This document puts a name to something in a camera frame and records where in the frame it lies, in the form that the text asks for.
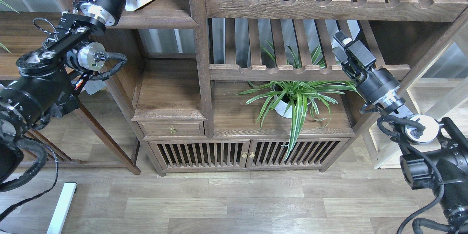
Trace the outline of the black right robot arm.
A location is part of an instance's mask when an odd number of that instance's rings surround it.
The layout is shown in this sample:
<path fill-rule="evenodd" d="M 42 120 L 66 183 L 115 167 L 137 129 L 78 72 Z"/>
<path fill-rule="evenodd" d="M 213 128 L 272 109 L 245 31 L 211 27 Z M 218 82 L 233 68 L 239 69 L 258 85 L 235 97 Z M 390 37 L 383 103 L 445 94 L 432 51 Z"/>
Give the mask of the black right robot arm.
<path fill-rule="evenodd" d="M 334 50 L 346 75 L 364 99 L 361 113 L 378 112 L 379 129 L 396 142 L 402 152 L 400 166 L 411 189 L 431 189 L 435 199 L 408 216 L 397 230 L 411 222 L 415 234 L 422 227 L 448 234 L 466 234 L 468 229 L 467 139 L 444 117 L 414 114 L 398 96 L 400 82 L 386 68 L 375 68 L 376 58 L 359 40 L 343 31 L 334 35 L 340 47 Z"/>

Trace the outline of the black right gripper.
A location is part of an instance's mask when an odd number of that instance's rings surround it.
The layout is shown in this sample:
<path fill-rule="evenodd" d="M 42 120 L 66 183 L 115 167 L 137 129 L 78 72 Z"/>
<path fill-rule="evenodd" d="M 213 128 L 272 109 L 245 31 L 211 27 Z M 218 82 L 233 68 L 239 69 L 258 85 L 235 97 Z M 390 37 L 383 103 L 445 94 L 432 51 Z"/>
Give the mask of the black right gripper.
<path fill-rule="evenodd" d="M 343 31 L 333 37 L 341 45 L 333 53 L 341 62 L 342 70 L 356 83 L 357 92 L 366 102 L 363 107 L 401 107 L 402 98 L 396 94 L 400 82 L 386 68 L 373 67 L 376 58 L 370 50 Z"/>

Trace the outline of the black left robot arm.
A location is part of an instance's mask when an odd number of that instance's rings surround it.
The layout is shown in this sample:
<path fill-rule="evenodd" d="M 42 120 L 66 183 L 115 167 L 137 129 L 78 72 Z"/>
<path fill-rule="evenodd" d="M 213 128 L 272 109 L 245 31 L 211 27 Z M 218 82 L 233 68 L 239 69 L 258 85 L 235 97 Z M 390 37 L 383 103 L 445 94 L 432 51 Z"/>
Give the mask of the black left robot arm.
<path fill-rule="evenodd" d="M 126 1 L 74 1 L 42 47 L 17 60 L 20 78 L 1 90 L 1 192 L 30 182 L 47 161 L 51 147 L 25 133 L 79 108 L 87 81 L 105 81 L 127 63 L 125 54 L 89 39 L 119 22 Z"/>

